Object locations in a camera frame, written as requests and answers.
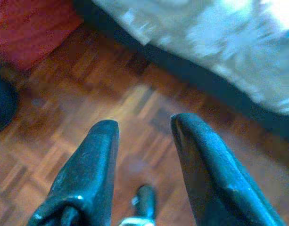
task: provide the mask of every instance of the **red cushion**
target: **red cushion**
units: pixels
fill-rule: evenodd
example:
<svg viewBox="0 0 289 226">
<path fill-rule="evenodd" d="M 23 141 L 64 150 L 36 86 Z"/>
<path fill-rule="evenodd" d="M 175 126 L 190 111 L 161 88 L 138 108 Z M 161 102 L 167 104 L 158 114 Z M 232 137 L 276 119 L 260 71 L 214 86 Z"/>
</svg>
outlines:
<svg viewBox="0 0 289 226">
<path fill-rule="evenodd" d="M 81 22 L 71 0 L 0 0 L 0 56 L 29 69 Z"/>
</svg>

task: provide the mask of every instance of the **black object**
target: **black object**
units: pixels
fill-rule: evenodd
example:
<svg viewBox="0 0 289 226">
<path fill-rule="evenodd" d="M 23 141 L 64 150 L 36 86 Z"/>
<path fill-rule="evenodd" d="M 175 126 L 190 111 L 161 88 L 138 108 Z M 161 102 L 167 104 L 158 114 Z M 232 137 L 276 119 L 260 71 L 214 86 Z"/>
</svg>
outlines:
<svg viewBox="0 0 289 226">
<path fill-rule="evenodd" d="M 198 116 L 172 117 L 184 182 L 198 226 L 282 226 L 223 140 Z"/>
<path fill-rule="evenodd" d="M 109 226 L 118 124 L 100 121 L 54 180 L 28 226 Z"/>
<path fill-rule="evenodd" d="M 0 132 L 11 122 L 17 110 L 18 94 L 0 78 Z"/>
<path fill-rule="evenodd" d="M 77 13 L 85 22 L 137 51 L 155 64 L 169 70 L 182 81 L 195 85 L 227 105 L 259 122 L 265 129 L 289 140 L 289 116 L 268 111 L 254 103 L 245 93 L 217 74 L 189 60 L 153 45 L 141 45 L 92 0 L 73 0 Z"/>
<path fill-rule="evenodd" d="M 198 226 L 282 226 L 282 220 L 220 137 L 195 114 L 172 117 L 184 182 Z M 101 121 L 57 175 L 28 226 L 110 226 L 118 125 Z M 155 225 L 156 194 L 136 193 L 134 217 L 120 226 Z"/>
</svg>

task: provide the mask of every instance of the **white bedsheet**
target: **white bedsheet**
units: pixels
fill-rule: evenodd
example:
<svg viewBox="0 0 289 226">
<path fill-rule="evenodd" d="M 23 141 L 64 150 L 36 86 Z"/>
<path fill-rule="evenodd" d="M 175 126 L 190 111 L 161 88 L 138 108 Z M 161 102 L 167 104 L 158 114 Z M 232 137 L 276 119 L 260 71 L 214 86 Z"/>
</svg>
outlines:
<svg viewBox="0 0 289 226">
<path fill-rule="evenodd" d="M 94 2 L 143 45 L 204 66 L 289 115 L 289 0 Z"/>
</svg>

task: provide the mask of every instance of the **red fabric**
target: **red fabric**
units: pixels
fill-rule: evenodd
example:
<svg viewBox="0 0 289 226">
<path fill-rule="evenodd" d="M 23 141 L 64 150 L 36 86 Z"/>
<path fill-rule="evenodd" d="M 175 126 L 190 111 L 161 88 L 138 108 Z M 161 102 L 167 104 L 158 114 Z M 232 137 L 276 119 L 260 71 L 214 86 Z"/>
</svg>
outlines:
<svg viewBox="0 0 289 226">
<path fill-rule="evenodd" d="M 0 56 L 29 69 L 81 22 L 71 0 L 0 0 Z"/>
</svg>

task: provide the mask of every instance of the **wooden parquet floor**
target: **wooden parquet floor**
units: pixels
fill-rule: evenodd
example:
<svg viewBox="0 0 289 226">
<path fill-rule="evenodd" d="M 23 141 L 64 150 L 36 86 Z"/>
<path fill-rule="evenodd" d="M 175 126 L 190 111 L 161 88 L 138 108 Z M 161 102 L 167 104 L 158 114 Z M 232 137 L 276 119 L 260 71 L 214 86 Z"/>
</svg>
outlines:
<svg viewBox="0 0 289 226">
<path fill-rule="evenodd" d="M 29 72 L 3 71 L 20 106 L 0 133 L 0 226 L 26 224 L 102 119 L 120 124 L 112 224 L 132 215 L 132 193 L 151 183 L 157 225 L 195 225 L 169 128 L 181 112 L 197 113 L 222 136 L 289 225 L 289 144 L 103 34 L 81 25 Z"/>
</svg>

